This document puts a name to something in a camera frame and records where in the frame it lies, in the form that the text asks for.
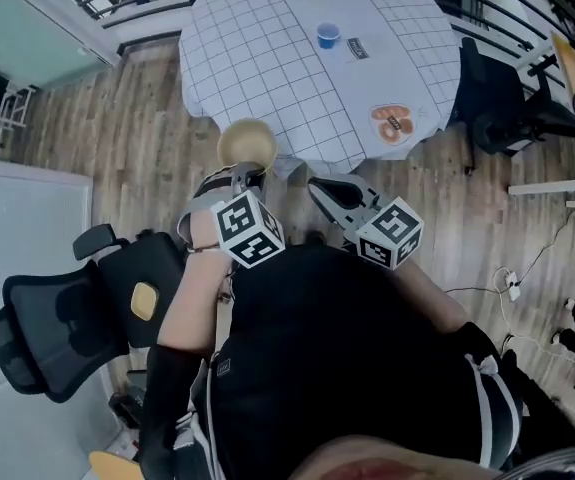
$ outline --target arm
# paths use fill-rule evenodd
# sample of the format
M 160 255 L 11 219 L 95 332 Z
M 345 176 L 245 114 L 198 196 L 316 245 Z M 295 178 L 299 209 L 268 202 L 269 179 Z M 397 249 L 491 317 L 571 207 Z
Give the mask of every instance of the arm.
M 396 270 L 388 270 L 387 277 L 407 303 L 422 313 L 439 332 L 454 333 L 471 321 L 464 308 L 441 290 L 411 259 Z
M 211 212 L 191 215 L 194 247 L 218 241 Z M 148 480 L 173 480 L 175 423 L 187 413 L 189 391 L 216 335 L 216 300 L 231 259 L 222 251 L 189 256 L 167 310 L 158 344 L 147 356 L 147 391 L 140 431 L 140 467 Z
M 218 242 L 209 210 L 191 215 L 194 247 Z M 216 300 L 231 267 L 223 251 L 191 254 L 178 291 L 158 333 L 158 344 L 209 356 L 216 338 Z

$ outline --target wooden floor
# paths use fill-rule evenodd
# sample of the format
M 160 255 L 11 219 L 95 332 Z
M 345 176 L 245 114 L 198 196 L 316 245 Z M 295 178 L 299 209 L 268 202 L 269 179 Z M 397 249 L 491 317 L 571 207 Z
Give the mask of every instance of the wooden floor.
M 188 115 L 180 96 L 174 40 L 132 49 L 120 68 L 39 94 L 22 137 L 8 149 L 12 161 L 94 178 L 94 223 L 111 222 L 133 238 L 142 228 L 174 232 L 177 216 L 204 175 L 217 167 L 219 131 L 207 118 Z M 506 266 L 523 275 L 561 226 L 562 195 L 509 197 L 510 182 L 562 180 L 574 174 L 572 141 L 551 140 L 513 161 L 480 154 L 479 169 L 463 176 L 468 160 L 460 129 L 420 144 L 406 161 L 368 161 L 359 174 L 379 190 L 402 196 L 423 217 L 425 235 L 416 259 L 444 289 L 487 287 Z M 272 178 L 268 204 L 296 240 L 310 227 L 340 239 L 306 193 L 309 173 L 285 184 Z M 543 254 L 521 285 L 516 304 L 504 300 L 515 333 L 533 336 L 543 348 L 561 325 L 562 308 L 575 298 L 575 214 L 556 244 Z M 498 295 L 457 291 L 452 295 L 494 342 L 507 326 Z M 575 367 L 526 340 L 514 340 L 520 366 L 548 393 L 575 412 Z M 554 351 L 561 352 L 559 347 Z M 141 366 L 142 354 L 133 354 Z M 116 371 L 127 368 L 117 363 Z

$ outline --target office chair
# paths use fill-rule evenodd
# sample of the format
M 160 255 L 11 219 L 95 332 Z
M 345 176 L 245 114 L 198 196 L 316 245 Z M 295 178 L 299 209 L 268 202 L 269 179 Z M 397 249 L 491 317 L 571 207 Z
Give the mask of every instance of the office chair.
M 166 233 L 141 233 L 130 243 L 103 224 L 74 242 L 74 256 L 82 260 L 112 246 L 119 249 L 69 274 L 5 281 L 0 368 L 19 393 L 65 402 L 98 368 L 128 354 L 130 345 L 156 343 L 180 284 L 182 254 Z M 133 311 L 143 285 L 154 294 L 149 319 Z
M 515 155 L 543 134 L 574 137 L 575 115 L 553 101 L 544 71 L 537 74 L 539 89 L 525 100 L 517 71 L 504 62 L 478 53 L 472 38 L 463 38 L 461 78 L 450 124 L 464 121 L 470 165 L 476 168 L 475 146 L 488 154 Z

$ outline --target black shirt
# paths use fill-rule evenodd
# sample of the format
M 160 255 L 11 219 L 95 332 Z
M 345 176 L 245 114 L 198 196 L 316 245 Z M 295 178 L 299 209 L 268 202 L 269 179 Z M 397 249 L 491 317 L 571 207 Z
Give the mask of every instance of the black shirt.
M 212 383 L 228 480 L 286 479 L 320 445 L 347 435 L 478 462 L 480 409 L 463 352 L 496 353 L 482 331 L 468 325 L 440 335 L 379 267 L 323 246 L 288 248 L 241 269 L 233 291 L 230 337 Z M 147 463 L 164 456 L 155 443 L 164 434 L 173 442 L 198 364 L 164 347 L 150 353 L 147 480 L 157 478 Z

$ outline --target white tablecloth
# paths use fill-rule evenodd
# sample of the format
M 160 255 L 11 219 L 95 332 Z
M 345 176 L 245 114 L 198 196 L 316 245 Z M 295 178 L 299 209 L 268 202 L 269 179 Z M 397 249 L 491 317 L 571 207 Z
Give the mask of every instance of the white tablecloth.
M 179 43 L 187 109 L 221 130 L 266 121 L 283 177 L 303 160 L 345 173 L 402 159 L 447 123 L 460 54 L 433 0 L 197 0 L 192 13 Z M 331 50 L 316 38 L 325 21 L 341 31 Z

